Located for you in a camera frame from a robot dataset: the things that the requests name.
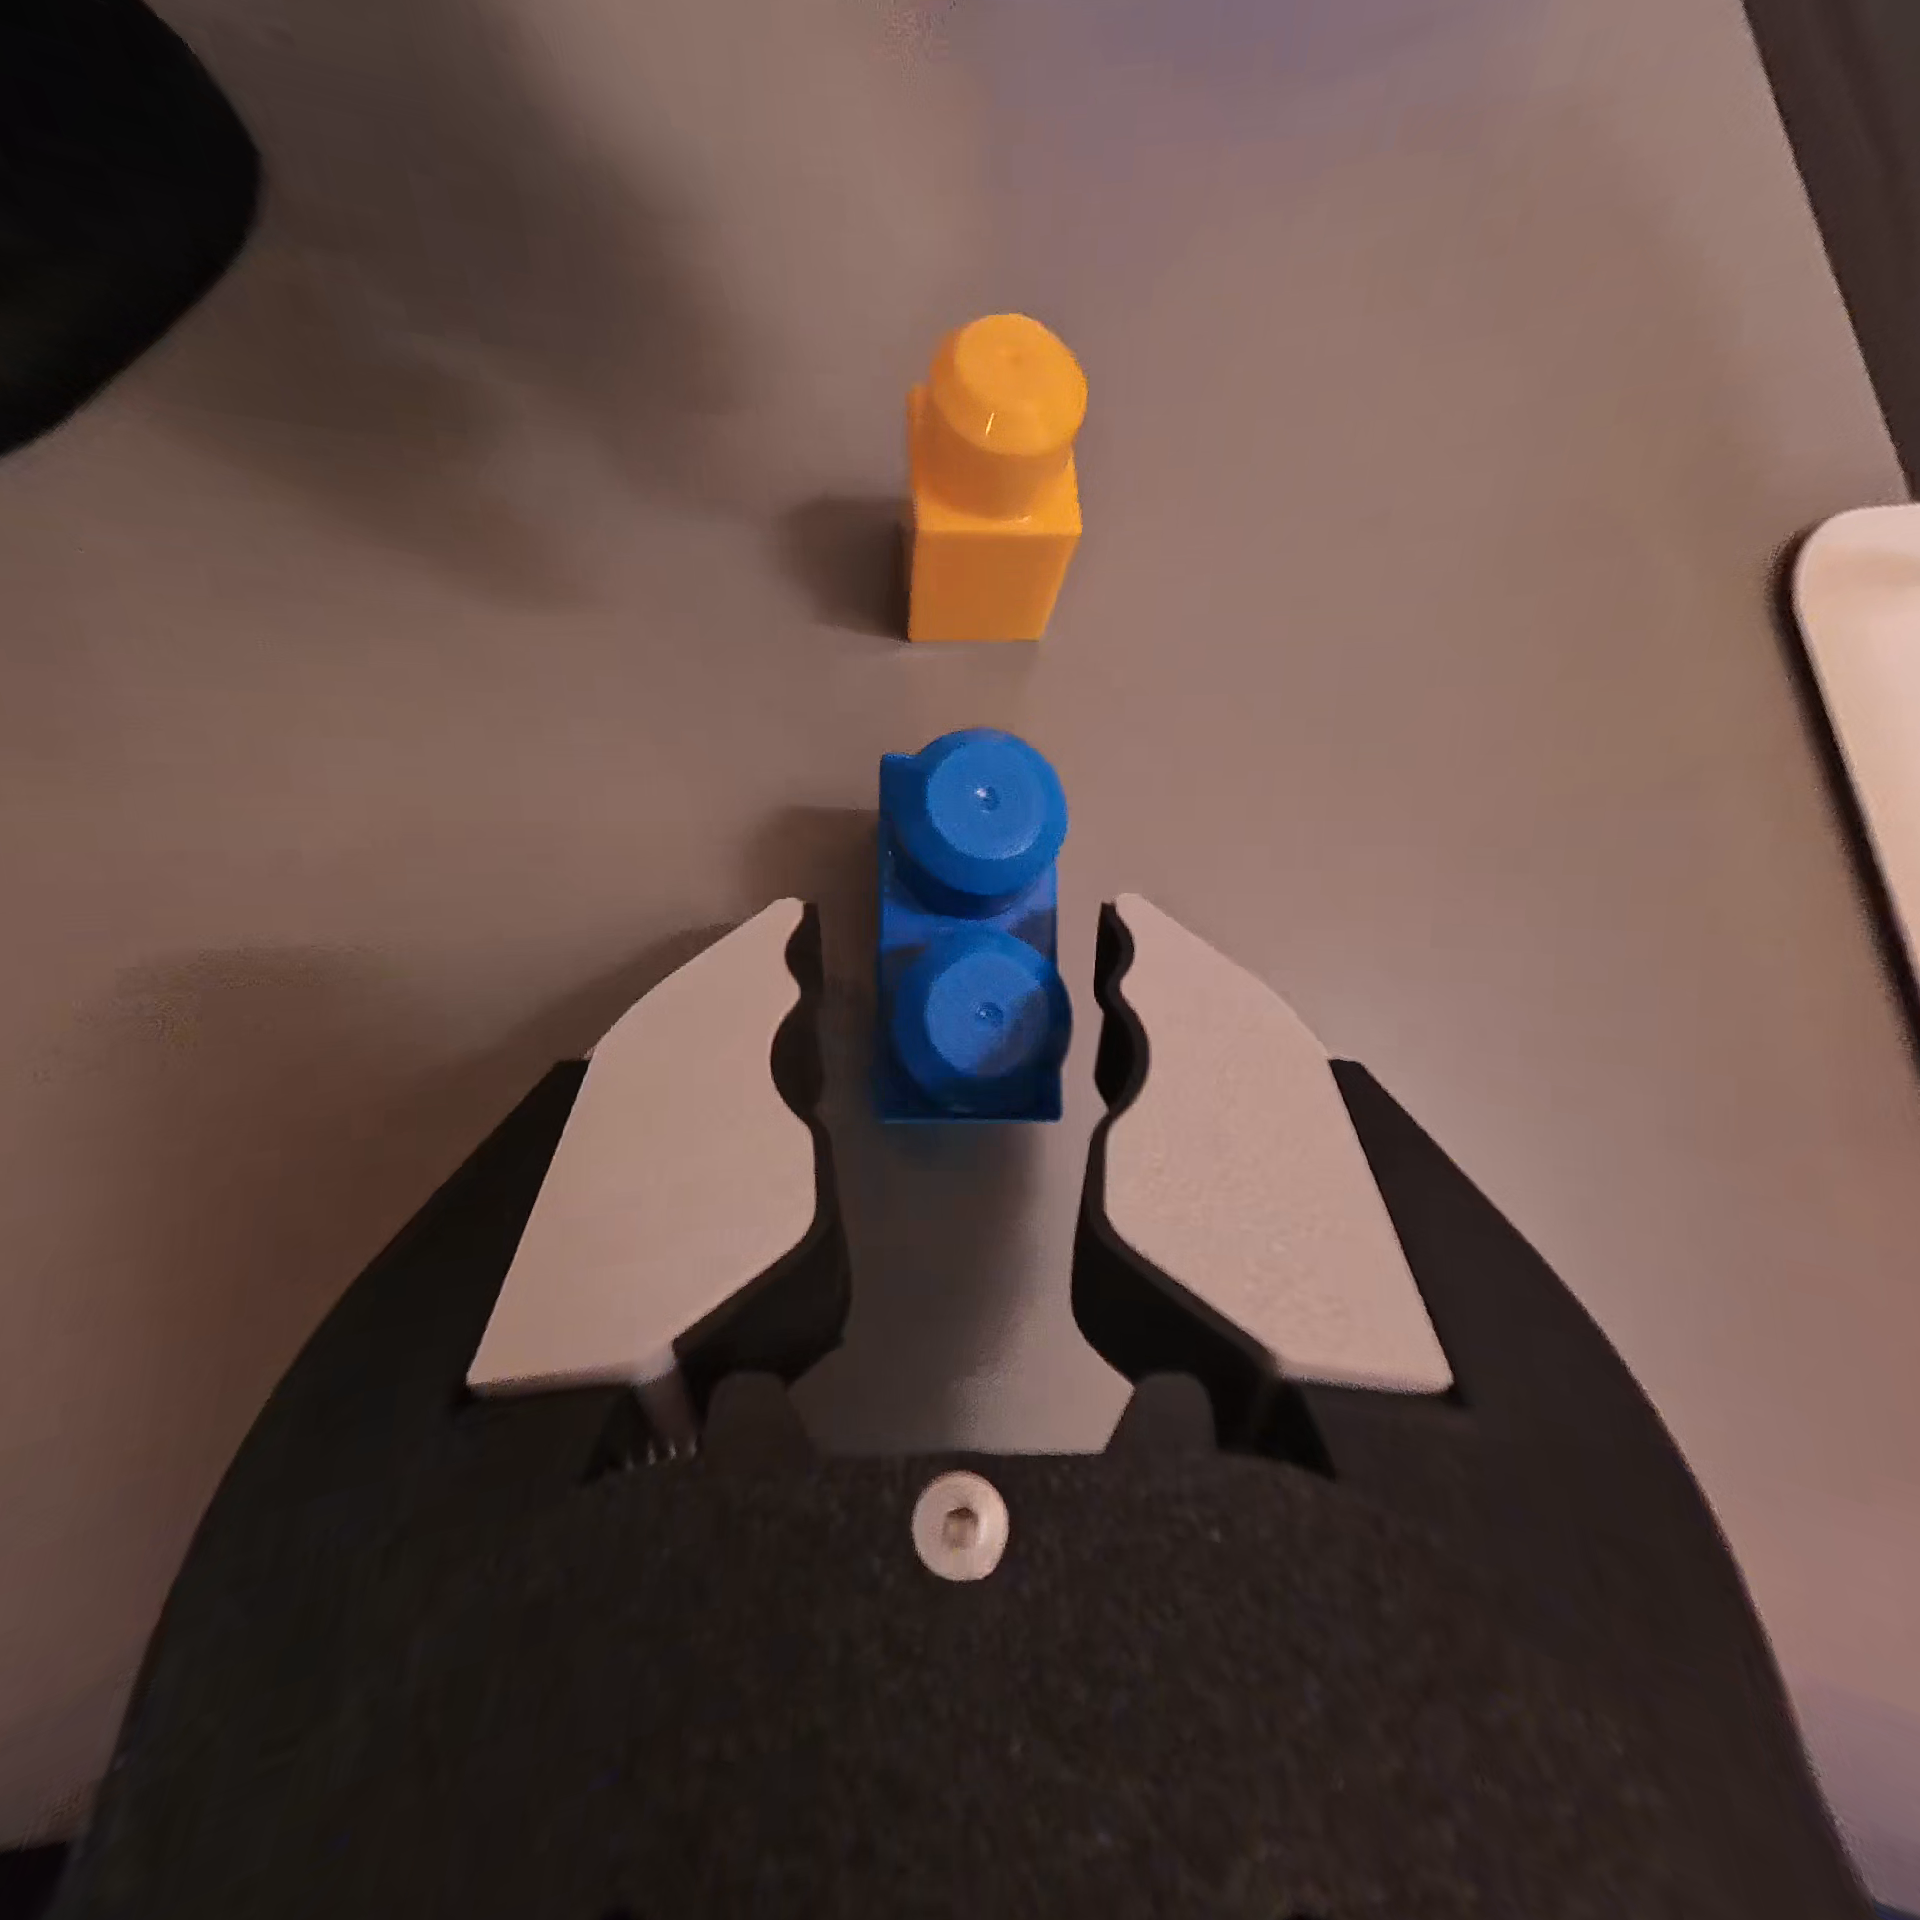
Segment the blue two-stud block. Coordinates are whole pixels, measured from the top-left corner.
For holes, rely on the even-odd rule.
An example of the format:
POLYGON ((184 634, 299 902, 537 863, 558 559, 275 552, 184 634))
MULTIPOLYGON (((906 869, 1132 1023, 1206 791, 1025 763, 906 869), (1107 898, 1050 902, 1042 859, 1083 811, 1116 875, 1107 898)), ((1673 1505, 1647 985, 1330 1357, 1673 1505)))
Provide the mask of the blue two-stud block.
POLYGON ((1055 1121, 1065 789, 1019 736, 967 726, 881 758, 873 1104, 887 1121, 1055 1121))

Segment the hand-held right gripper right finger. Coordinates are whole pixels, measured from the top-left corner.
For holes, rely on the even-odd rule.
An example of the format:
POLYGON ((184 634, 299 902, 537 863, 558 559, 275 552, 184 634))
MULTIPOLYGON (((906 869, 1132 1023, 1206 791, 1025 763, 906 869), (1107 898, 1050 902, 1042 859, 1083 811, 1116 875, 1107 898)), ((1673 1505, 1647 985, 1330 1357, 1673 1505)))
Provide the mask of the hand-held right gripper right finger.
POLYGON ((1314 1441, 1306 1392, 1443 1402, 1456 1377, 1329 1046, 1140 894, 1099 906, 1105 1110, 1072 1318, 1132 1387, 1190 1379, 1218 1441, 1314 1441))

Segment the yellow single-stud block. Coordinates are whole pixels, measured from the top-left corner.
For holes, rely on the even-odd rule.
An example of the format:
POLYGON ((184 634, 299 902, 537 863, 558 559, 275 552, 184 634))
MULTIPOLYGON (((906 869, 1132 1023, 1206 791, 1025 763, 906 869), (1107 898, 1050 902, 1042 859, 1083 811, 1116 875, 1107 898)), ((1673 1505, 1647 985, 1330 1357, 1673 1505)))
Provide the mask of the yellow single-stud block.
POLYGON ((1040 639, 1083 535, 1088 377, 1040 319, 943 338, 906 398, 906 638, 1040 639))

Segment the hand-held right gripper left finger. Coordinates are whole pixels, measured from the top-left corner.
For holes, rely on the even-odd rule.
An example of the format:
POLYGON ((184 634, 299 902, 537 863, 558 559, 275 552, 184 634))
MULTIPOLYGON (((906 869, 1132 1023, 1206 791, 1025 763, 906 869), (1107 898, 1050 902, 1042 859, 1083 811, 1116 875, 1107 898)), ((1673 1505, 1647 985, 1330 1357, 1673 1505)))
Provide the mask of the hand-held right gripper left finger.
POLYGON ((824 927, 787 895, 663 976, 590 1049, 467 1387, 631 1392, 694 1450, 731 1376, 792 1385, 848 1326, 824 927))

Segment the white document stand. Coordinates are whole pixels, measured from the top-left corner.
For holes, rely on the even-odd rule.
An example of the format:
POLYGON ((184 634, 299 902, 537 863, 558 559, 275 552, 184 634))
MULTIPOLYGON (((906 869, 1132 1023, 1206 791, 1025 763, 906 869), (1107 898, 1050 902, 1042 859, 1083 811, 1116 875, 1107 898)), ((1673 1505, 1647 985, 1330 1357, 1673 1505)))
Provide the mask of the white document stand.
POLYGON ((1831 739, 1880 923, 1919 983, 1919 504, 1824 518, 1788 566, 1788 610, 1831 739))

